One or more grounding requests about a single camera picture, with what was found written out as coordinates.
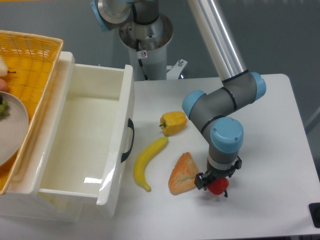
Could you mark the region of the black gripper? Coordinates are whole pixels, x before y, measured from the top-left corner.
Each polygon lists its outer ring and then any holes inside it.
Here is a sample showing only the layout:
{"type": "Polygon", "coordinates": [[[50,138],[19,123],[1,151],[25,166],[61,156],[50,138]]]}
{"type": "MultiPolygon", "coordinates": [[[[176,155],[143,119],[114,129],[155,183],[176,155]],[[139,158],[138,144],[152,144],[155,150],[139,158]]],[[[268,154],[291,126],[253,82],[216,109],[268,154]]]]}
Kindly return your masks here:
{"type": "Polygon", "coordinates": [[[200,172],[197,173],[195,176],[194,184],[198,190],[206,191],[208,189],[208,186],[218,178],[231,178],[236,170],[241,169],[242,159],[239,156],[237,156],[235,161],[232,162],[230,166],[227,166],[227,169],[223,170],[212,166],[209,160],[207,160],[206,167],[207,171],[205,173],[200,172]]]}

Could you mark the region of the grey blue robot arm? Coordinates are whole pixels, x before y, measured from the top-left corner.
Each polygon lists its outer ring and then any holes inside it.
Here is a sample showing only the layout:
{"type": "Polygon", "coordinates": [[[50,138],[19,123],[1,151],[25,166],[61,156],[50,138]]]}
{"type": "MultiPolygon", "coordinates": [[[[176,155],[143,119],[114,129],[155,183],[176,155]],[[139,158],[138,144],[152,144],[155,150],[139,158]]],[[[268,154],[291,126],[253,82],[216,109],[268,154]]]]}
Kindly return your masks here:
{"type": "MultiPolygon", "coordinates": [[[[230,114],[260,99],[266,93],[266,83],[243,63],[218,2],[190,0],[188,5],[222,82],[212,93],[196,90],[182,102],[184,113],[209,145],[207,170],[194,180],[198,189],[206,190],[241,168],[238,153],[244,130],[230,114]]],[[[160,13],[158,1],[94,0],[90,6],[103,31],[119,30],[136,81],[168,78],[167,45],[173,26],[160,13]]]]}

